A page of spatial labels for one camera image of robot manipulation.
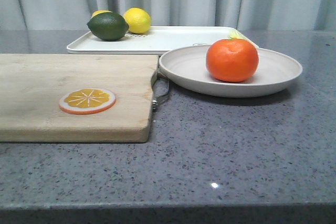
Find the orange slice toy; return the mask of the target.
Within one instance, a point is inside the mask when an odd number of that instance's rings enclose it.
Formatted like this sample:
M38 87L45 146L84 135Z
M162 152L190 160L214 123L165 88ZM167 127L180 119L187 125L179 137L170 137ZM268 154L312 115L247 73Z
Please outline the orange slice toy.
M59 100L64 112L75 115L95 114L105 111L116 102L115 94L103 88L84 88L71 91Z

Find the yellow lemon left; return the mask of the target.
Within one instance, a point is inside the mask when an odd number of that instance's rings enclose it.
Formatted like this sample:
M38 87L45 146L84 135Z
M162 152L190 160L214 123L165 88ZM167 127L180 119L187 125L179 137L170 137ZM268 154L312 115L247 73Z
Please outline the yellow lemon left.
M110 10L97 10L97 11L92 13L91 17L95 17L98 14L102 14L102 13L111 13L111 11Z

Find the wooden cutting board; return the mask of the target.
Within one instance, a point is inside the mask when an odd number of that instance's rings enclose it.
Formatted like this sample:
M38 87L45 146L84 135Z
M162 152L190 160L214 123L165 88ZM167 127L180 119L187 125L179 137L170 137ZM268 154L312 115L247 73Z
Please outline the wooden cutting board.
M144 143L158 56L1 54L1 141Z

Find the orange mandarin fruit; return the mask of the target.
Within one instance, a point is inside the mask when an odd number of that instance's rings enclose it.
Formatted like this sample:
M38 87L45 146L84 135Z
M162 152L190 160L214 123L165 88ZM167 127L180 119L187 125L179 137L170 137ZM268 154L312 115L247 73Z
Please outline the orange mandarin fruit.
M244 39L222 39L206 54L206 68L212 77L226 82L242 82L254 75L259 56L254 45Z

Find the dark green lime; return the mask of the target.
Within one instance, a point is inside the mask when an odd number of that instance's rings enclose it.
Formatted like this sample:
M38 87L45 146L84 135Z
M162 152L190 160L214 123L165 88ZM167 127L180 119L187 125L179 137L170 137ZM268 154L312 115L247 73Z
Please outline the dark green lime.
M117 41L129 30L125 19L115 12L104 12L92 17L87 26L93 35L106 41Z

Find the yellow lemon right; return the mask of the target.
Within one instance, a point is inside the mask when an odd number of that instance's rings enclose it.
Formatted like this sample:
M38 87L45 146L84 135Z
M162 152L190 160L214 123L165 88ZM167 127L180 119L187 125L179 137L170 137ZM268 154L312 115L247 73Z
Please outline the yellow lemon right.
M130 8L123 16L131 33L144 34L151 28L151 16L141 8Z

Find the beige round plate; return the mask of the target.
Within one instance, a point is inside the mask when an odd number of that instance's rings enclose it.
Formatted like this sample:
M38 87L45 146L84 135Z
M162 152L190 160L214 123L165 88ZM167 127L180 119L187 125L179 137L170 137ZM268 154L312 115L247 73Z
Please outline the beige round plate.
M290 86L303 68L295 59L258 48L259 64L254 75L239 83L214 79L206 69L209 45L166 52L159 58L160 71L177 85L201 94L225 98L254 98L277 93Z

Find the white rectangular tray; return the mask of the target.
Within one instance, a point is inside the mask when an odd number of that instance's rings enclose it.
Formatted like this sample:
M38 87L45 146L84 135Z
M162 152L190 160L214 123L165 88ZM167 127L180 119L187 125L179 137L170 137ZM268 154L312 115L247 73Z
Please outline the white rectangular tray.
M162 55L189 46L211 45L229 39L234 28L208 26L153 26L145 34L126 33L117 41L103 41L87 32L67 46L71 54Z

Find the yellow lemon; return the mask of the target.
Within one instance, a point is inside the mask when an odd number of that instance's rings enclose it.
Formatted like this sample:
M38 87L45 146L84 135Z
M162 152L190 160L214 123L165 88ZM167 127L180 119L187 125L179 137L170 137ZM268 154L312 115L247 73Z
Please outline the yellow lemon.
M151 28L151 16L141 8L130 8L123 16L131 33L144 34Z
M97 10L97 11L92 13L91 17L95 17L98 14L102 14L102 13L111 13L111 11L110 10Z

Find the yellow-green plastic fork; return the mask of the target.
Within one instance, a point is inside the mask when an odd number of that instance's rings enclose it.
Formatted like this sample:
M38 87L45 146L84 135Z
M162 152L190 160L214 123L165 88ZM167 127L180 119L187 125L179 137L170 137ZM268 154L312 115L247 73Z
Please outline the yellow-green plastic fork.
M249 38L247 38L245 35L243 35L242 33L240 33L236 29L233 29L229 32L228 38L229 39L244 39L244 40L248 41L249 43L251 43L255 48L259 48L259 46L257 44L255 44L253 41L251 41Z

